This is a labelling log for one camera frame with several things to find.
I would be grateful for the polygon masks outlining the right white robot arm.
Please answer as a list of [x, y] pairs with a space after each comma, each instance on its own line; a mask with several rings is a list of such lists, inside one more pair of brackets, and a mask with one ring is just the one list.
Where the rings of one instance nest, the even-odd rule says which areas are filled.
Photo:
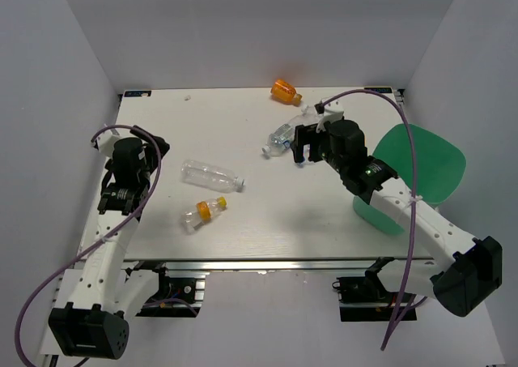
[[356, 122], [341, 119], [297, 126], [291, 145], [295, 162], [325, 161], [342, 184], [363, 203], [375, 208], [421, 244], [430, 264], [406, 265], [393, 257], [378, 258], [363, 281], [343, 291], [359, 301], [384, 301], [406, 280], [406, 290], [436, 299], [447, 311], [468, 315], [502, 283], [502, 246], [493, 238], [479, 239], [456, 227], [421, 199], [387, 163], [367, 153], [364, 133]]

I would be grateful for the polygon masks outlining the clear bottle green blue label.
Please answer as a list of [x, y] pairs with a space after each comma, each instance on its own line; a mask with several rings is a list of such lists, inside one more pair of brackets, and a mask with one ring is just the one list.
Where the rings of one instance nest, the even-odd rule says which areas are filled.
[[295, 128], [299, 125], [304, 125], [306, 119], [305, 115], [295, 116], [272, 132], [265, 145], [261, 148], [263, 155], [270, 158], [281, 156], [287, 151], [295, 138]]

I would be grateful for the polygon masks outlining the small bottle yellow cap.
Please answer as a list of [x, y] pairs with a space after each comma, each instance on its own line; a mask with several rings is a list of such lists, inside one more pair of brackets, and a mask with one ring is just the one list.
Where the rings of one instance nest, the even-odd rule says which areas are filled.
[[196, 203], [181, 216], [181, 223], [187, 233], [195, 233], [202, 226], [211, 223], [227, 210], [227, 200], [221, 196]]

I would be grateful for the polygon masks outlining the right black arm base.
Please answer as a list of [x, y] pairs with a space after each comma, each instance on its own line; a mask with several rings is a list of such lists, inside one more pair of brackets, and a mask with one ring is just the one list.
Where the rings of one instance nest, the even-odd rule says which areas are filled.
[[340, 320], [348, 322], [388, 322], [396, 307], [400, 281], [384, 284], [380, 277], [389, 264], [405, 265], [394, 257], [337, 262], [331, 287], [338, 295]]

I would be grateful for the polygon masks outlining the orange plastic bottle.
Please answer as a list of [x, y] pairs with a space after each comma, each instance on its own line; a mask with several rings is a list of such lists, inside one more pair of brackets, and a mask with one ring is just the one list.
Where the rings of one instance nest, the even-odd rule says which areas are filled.
[[270, 95], [273, 99], [285, 104], [298, 106], [302, 101], [302, 96], [296, 89], [283, 79], [277, 79], [272, 88]]

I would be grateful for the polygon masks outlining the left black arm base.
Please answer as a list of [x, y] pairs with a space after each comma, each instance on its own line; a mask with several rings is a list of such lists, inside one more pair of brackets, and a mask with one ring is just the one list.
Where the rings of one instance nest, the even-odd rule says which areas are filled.
[[159, 274], [157, 291], [146, 300], [145, 306], [136, 314], [143, 318], [194, 318], [193, 311], [179, 299], [191, 306], [198, 313], [202, 307], [205, 292], [206, 273], [200, 271], [173, 270], [165, 262], [139, 262], [127, 266], [125, 281], [140, 270], [152, 270]]

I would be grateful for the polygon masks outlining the large clear plastic bottle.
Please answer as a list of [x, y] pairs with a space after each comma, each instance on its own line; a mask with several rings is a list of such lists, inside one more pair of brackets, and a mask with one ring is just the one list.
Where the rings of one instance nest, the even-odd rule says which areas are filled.
[[184, 161], [181, 180], [220, 193], [241, 192], [244, 188], [244, 179], [233, 171], [196, 160]]

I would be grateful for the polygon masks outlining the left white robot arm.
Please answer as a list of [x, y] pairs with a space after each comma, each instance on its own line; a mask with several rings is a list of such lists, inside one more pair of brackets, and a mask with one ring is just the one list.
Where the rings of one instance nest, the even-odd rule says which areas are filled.
[[171, 281], [161, 274], [138, 273], [117, 284], [126, 250], [158, 183], [170, 146], [138, 126], [108, 126], [95, 134], [94, 147], [108, 159], [101, 182], [94, 241], [83, 252], [82, 274], [64, 307], [49, 315], [49, 328], [62, 353], [118, 360], [129, 340], [130, 319], [149, 297], [163, 301]]

